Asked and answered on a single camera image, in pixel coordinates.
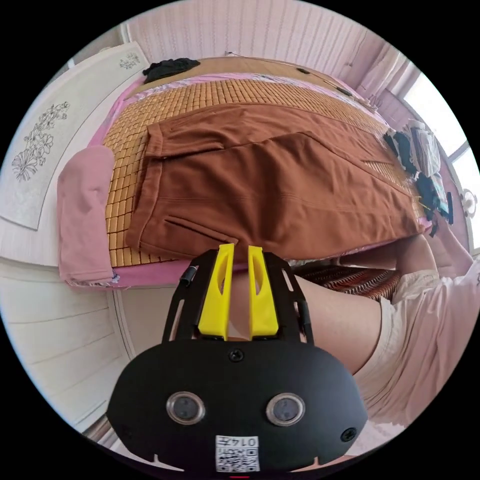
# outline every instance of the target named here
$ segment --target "thigh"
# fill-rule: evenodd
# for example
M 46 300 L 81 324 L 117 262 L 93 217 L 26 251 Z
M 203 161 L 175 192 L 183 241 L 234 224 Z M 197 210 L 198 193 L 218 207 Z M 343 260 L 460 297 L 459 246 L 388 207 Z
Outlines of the thigh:
M 369 298 L 340 293 L 297 277 L 310 312 L 315 345 L 339 359 L 354 374 L 372 356 L 381 329 L 380 304 Z M 249 337 L 248 273 L 234 275 L 230 323 Z

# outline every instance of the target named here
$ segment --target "pink wall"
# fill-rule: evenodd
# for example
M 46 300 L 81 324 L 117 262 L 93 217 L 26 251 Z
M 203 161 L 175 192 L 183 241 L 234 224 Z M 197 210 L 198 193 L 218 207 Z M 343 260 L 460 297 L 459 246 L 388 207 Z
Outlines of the pink wall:
M 127 22 L 151 62 L 226 51 L 302 65 L 356 88 L 385 44 L 364 26 L 297 0 L 184 0 Z

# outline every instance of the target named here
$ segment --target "person's leg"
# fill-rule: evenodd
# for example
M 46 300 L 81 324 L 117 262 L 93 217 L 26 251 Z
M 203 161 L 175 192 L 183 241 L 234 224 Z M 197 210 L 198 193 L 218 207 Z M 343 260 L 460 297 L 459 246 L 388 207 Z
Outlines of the person's leg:
M 315 345 L 355 374 L 372 356 L 381 330 L 380 304 L 369 298 L 328 290 L 297 277 L 310 312 Z M 248 273 L 233 276 L 230 322 L 249 336 Z
M 345 255 L 339 259 L 339 263 L 342 266 L 395 269 L 402 275 L 420 270 L 437 269 L 430 245 L 421 234 L 402 238 L 371 250 Z

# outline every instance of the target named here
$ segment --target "curtain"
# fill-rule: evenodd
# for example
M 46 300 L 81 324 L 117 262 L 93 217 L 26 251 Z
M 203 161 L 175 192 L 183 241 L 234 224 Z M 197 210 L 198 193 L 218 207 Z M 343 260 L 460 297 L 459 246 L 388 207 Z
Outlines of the curtain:
M 382 92 L 395 86 L 410 65 L 403 53 L 386 43 L 356 90 L 370 105 L 378 106 Z

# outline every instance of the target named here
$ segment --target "label sticker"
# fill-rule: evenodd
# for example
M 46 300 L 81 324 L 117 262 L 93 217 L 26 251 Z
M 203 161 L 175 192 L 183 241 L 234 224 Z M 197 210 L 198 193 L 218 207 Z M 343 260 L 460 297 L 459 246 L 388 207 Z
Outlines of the label sticker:
M 257 436 L 215 437 L 217 472 L 259 472 L 259 438 Z

